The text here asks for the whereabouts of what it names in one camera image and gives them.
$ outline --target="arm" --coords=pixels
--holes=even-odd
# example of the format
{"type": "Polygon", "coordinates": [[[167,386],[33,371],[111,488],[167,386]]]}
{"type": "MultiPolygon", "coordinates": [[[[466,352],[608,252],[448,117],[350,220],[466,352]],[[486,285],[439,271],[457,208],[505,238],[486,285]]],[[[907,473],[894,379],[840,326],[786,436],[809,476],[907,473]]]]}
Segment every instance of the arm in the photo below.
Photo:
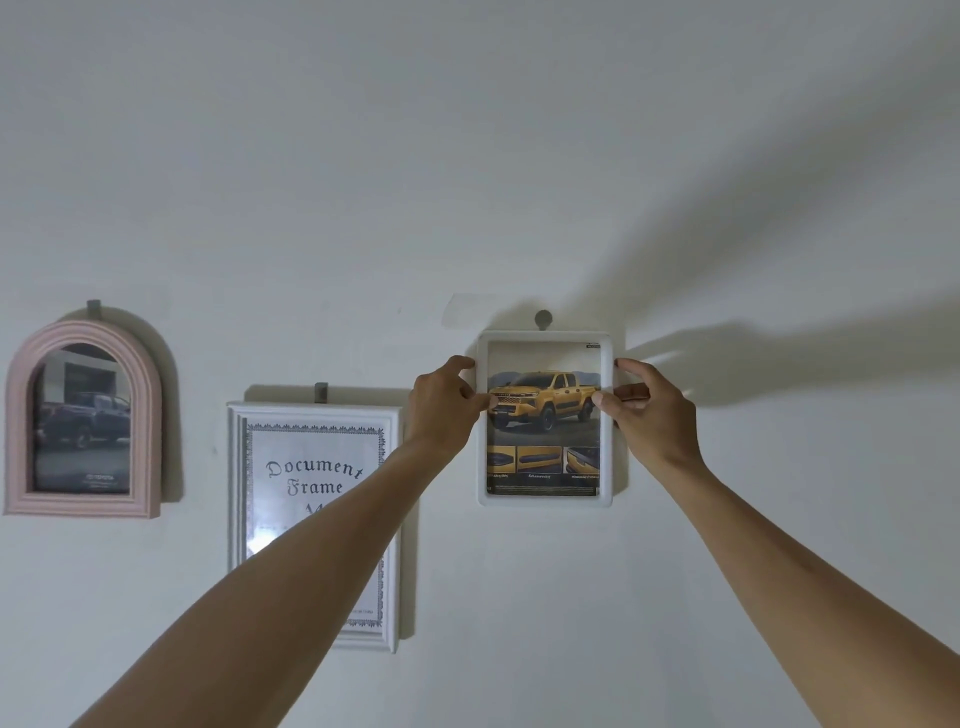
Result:
{"type": "Polygon", "coordinates": [[[707,468],[693,403],[649,364],[598,393],[690,519],[754,626],[826,726],[960,724],[960,656],[767,521],[707,468]]]}
{"type": "Polygon", "coordinates": [[[408,511],[490,397],[465,356],[417,380],[409,437],[360,485],[217,583],[74,728],[266,728],[313,676],[408,511]]]}

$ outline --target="wrist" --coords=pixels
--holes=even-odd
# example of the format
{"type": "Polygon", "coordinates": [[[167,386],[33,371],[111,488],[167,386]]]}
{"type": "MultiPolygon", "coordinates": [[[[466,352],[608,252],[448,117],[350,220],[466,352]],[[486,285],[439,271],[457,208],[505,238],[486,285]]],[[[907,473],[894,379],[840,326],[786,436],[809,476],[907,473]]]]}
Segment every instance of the wrist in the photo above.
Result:
{"type": "Polygon", "coordinates": [[[417,463],[436,473],[449,465],[457,454],[456,451],[448,451],[437,442],[423,437],[413,437],[405,440],[396,449],[396,452],[405,453],[405,456],[409,456],[417,463]]]}
{"type": "Polygon", "coordinates": [[[653,459],[647,468],[661,483],[676,478],[711,477],[713,473],[702,457],[663,455],[653,459]]]}

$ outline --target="hand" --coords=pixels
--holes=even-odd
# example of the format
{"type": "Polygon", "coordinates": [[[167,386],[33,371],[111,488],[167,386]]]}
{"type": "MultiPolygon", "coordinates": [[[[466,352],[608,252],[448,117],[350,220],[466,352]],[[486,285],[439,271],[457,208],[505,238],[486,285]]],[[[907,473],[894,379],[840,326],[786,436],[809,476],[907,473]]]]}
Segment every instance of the hand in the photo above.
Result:
{"type": "Polygon", "coordinates": [[[436,372],[417,377],[410,393],[407,442],[424,443],[447,460],[464,448],[477,416],[496,405],[496,397],[476,394],[460,378],[474,364],[469,356],[451,356],[436,372]]]}
{"type": "Polygon", "coordinates": [[[635,359],[614,363],[643,383],[616,387],[612,394],[596,392],[593,403],[613,417],[634,457],[654,476],[664,468],[704,467],[693,402],[652,364],[635,359]]]}

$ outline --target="finger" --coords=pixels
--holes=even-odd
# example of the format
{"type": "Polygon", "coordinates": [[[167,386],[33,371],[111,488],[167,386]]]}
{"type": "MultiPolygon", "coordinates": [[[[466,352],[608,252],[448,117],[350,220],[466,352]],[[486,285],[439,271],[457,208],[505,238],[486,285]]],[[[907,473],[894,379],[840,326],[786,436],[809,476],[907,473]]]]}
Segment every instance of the finger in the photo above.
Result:
{"type": "Polygon", "coordinates": [[[647,388],[650,390],[650,396],[655,397],[658,394],[663,392],[679,392],[680,390],[674,386],[673,382],[666,378],[660,373],[660,370],[657,369],[653,364],[647,364],[645,361],[637,361],[636,359],[617,359],[613,362],[617,369],[622,369],[624,372],[630,372],[633,375],[639,376],[643,379],[643,383],[647,385],[647,388]]]}
{"type": "Polygon", "coordinates": [[[620,399],[626,400],[649,400],[650,388],[640,382],[638,384],[624,384],[613,389],[613,393],[620,399]]]}
{"type": "Polygon", "coordinates": [[[473,387],[467,384],[462,377],[458,376],[457,378],[460,379],[460,394],[464,396],[465,400],[469,400],[476,392],[473,391],[473,387]]]}
{"type": "Polygon", "coordinates": [[[615,420],[626,414],[627,408],[619,397],[612,392],[594,392],[590,397],[601,412],[610,415],[615,420]]]}
{"type": "Polygon", "coordinates": [[[446,363],[437,371],[445,375],[459,376],[464,369],[473,369],[476,362],[469,356],[455,355],[446,360],[446,363]]]}
{"type": "Polygon", "coordinates": [[[473,395],[470,398],[470,408],[476,412],[485,412],[496,407],[496,397],[486,392],[480,395],[473,395]]]}

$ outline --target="dark pickup truck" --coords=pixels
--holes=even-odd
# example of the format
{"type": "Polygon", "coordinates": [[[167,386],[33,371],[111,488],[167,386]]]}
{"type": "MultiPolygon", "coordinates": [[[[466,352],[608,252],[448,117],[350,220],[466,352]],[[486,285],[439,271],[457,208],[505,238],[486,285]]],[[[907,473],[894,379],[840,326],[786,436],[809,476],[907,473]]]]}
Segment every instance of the dark pickup truck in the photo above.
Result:
{"type": "Polygon", "coordinates": [[[45,402],[37,429],[49,444],[68,441],[86,449],[93,440],[130,437],[130,403],[99,392],[81,392],[69,404],[45,402]]]}

